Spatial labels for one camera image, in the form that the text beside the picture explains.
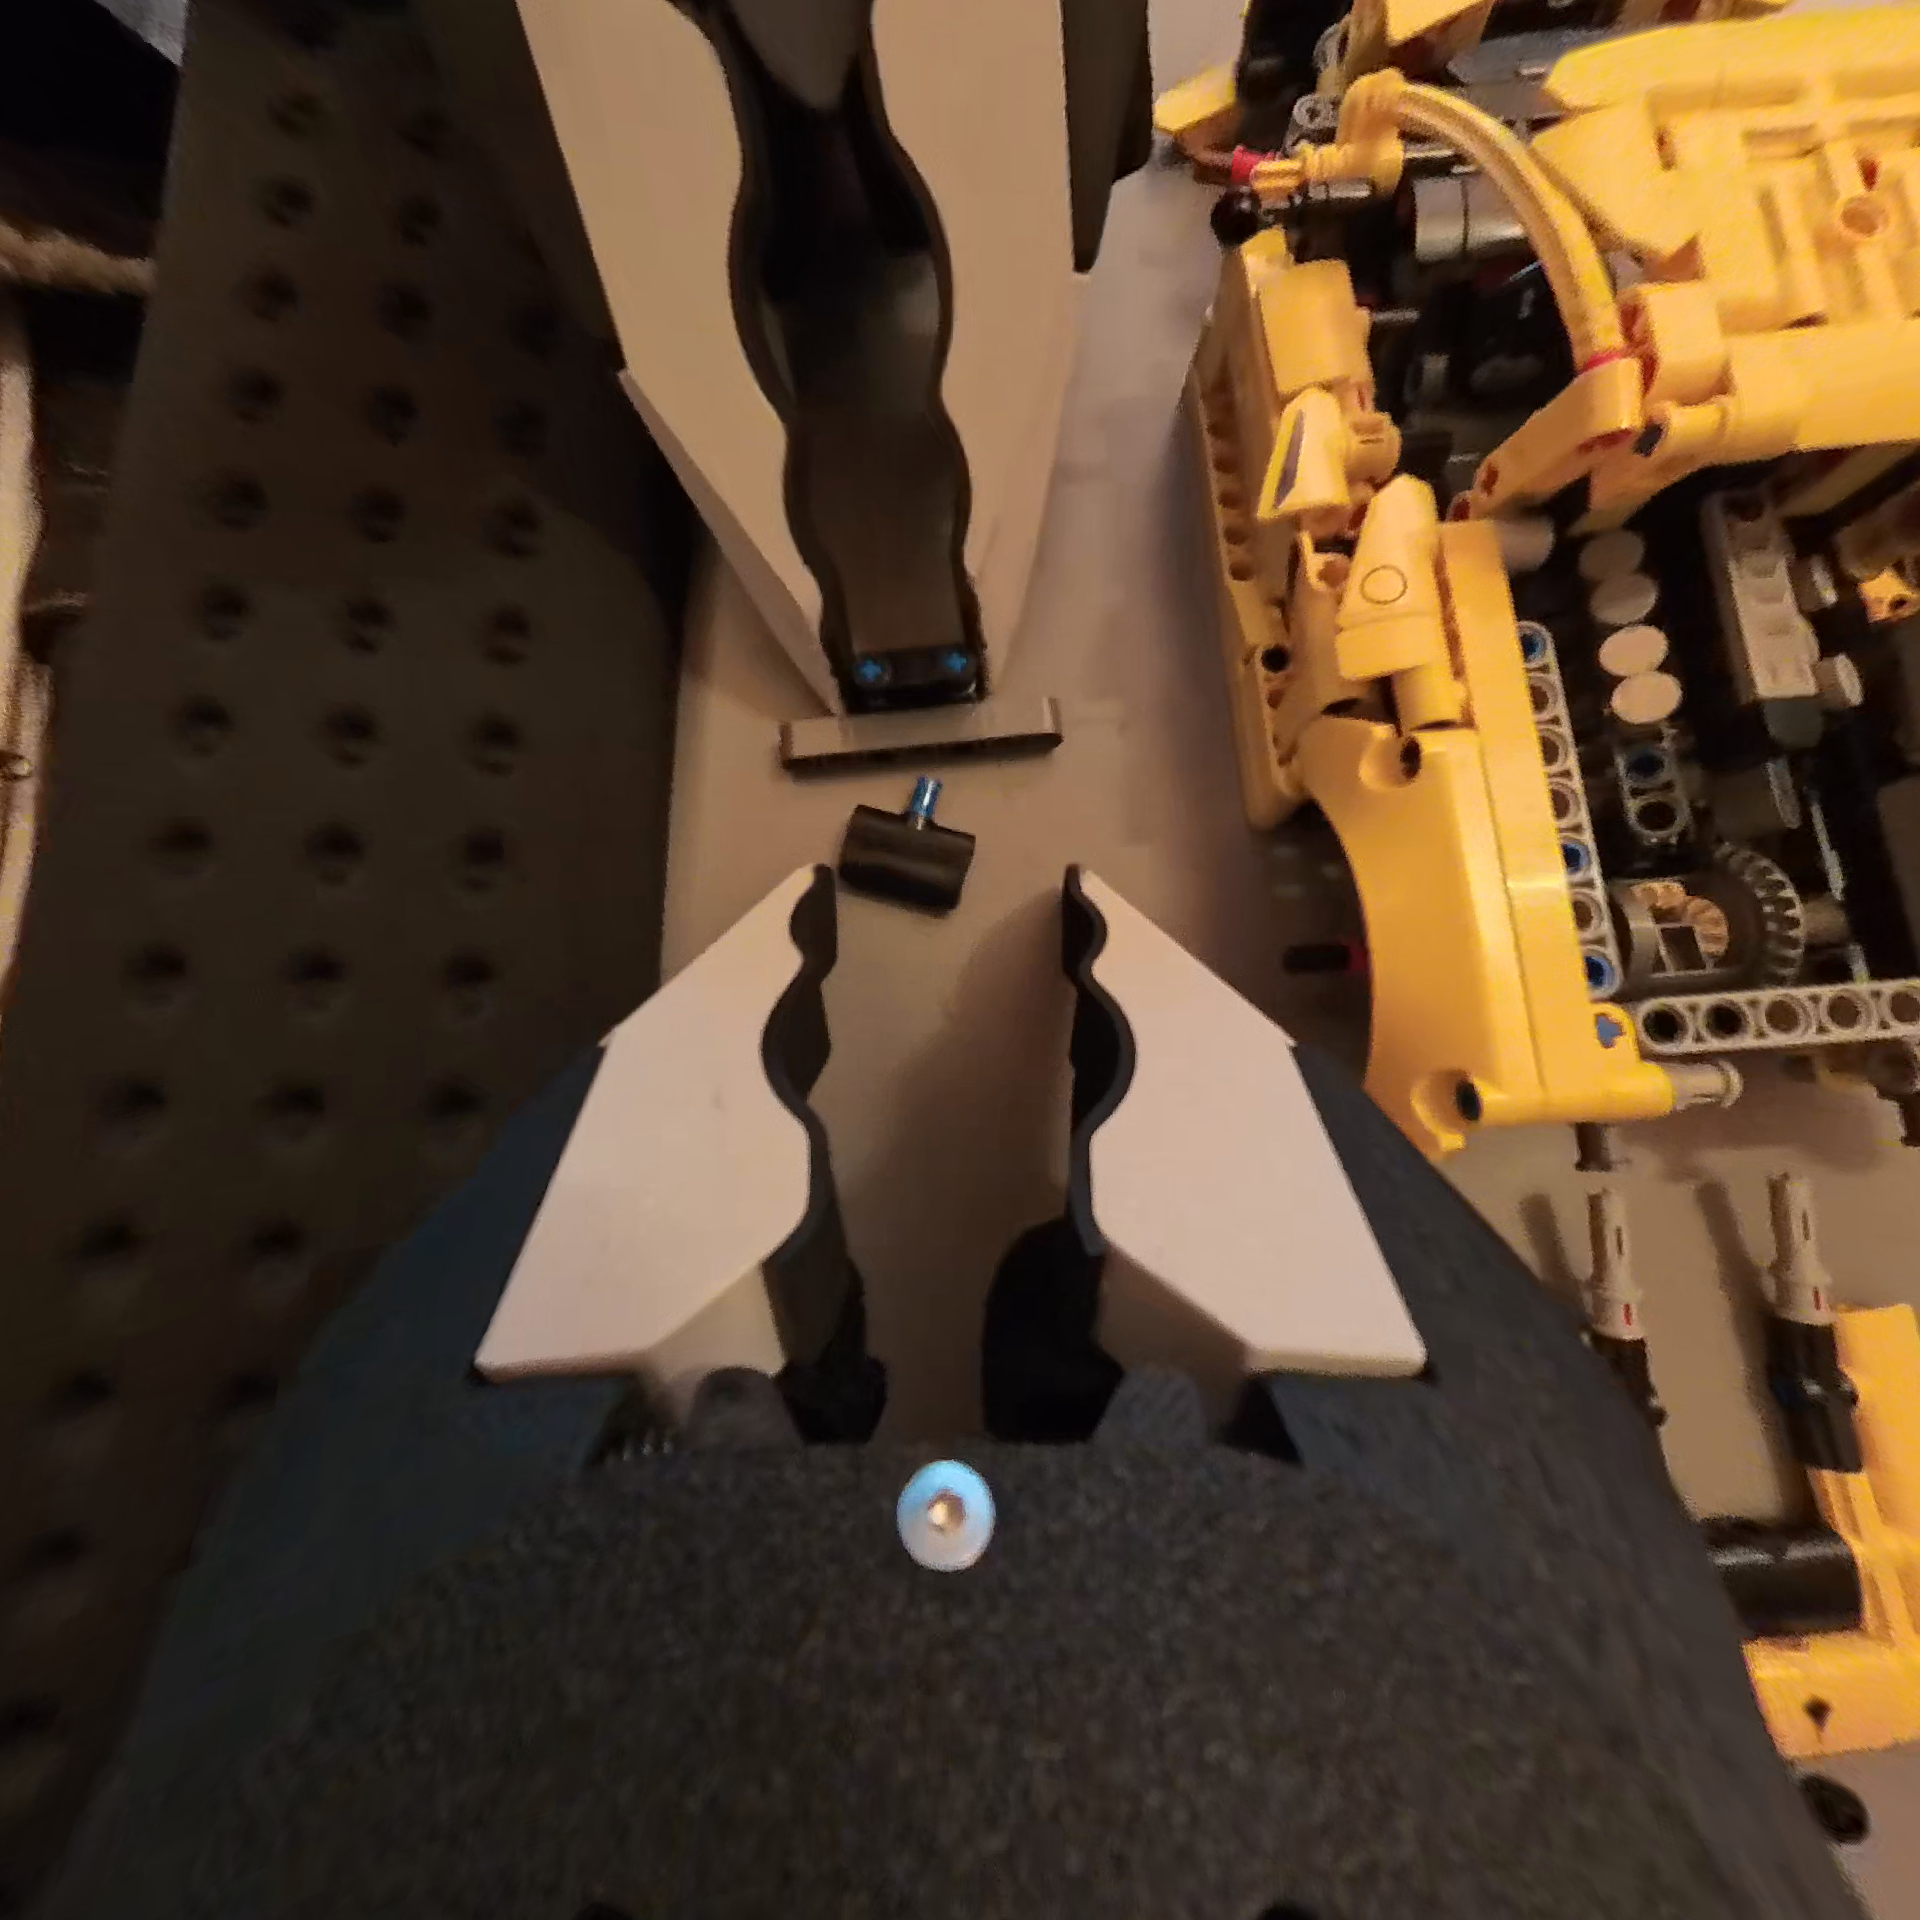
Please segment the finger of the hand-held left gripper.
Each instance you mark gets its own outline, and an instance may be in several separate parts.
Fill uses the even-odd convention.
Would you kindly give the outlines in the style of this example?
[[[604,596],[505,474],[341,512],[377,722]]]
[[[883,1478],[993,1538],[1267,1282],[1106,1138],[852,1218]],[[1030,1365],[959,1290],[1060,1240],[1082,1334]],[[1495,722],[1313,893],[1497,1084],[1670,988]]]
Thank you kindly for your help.
[[[742,150],[702,28],[665,1],[519,1],[621,380],[763,625],[829,713],[822,591],[783,502],[786,426],[741,337]]]
[[[999,681],[1041,550],[1084,292],[1062,12],[878,1],[870,34],[884,119],[940,240],[940,399],[966,462],[962,561]]]

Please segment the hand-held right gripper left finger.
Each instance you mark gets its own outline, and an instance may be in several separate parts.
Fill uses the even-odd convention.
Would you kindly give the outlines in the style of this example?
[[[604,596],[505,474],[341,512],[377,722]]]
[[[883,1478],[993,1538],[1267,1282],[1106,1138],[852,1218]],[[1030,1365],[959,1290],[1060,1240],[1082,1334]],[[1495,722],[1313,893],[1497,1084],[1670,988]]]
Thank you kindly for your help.
[[[874,1438],[884,1367],[811,1108],[834,959],[834,878],[803,866],[609,1031],[483,1378],[630,1378],[684,1420],[713,1376],[753,1370],[805,1438]]]

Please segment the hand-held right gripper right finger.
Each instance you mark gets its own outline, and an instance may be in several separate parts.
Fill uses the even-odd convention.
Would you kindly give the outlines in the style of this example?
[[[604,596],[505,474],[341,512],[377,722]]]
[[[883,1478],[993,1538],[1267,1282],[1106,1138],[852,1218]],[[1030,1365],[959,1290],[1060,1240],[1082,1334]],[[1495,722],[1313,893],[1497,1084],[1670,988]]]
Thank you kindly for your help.
[[[1228,1420],[1273,1376],[1418,1378],[1425,1334],[1287,1028],[1086,866],[1060,964],[1062,1201],[990,1286],[990,1436],[1091,1438],[1140,1370]]]

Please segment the small black connector blue pin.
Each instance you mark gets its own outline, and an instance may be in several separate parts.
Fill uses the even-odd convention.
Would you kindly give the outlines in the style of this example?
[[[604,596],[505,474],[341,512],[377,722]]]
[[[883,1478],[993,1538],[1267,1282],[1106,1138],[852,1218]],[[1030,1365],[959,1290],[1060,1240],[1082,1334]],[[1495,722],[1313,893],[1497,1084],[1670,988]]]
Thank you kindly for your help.
[[[975,836],[940,816],[942,796],[943,778],[921,775],[899,808],[855,805],[837,857],[838,880],[878,900],[951,913],[973,869]]]

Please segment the yellow toy brick car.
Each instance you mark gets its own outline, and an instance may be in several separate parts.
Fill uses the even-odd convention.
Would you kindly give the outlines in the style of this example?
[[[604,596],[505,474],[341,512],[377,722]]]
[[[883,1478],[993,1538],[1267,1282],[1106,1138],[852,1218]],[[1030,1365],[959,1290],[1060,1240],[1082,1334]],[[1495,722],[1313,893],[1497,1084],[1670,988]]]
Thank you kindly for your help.
[[[1727,1105],[1916,1143],[1916,4],[1245,4],[1183,399],[1242,796],[1313,816],[1430,1156]]]

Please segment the brown fleece-lined jacket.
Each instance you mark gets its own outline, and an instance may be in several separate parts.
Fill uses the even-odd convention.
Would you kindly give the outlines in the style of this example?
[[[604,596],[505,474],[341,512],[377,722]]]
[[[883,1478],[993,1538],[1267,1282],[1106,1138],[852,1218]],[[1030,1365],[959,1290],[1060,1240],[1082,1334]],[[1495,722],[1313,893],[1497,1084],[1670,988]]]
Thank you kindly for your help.
[[[89,612],[153,263],[22,210],[3,249],[3,977],[51,785],[57,655]]]

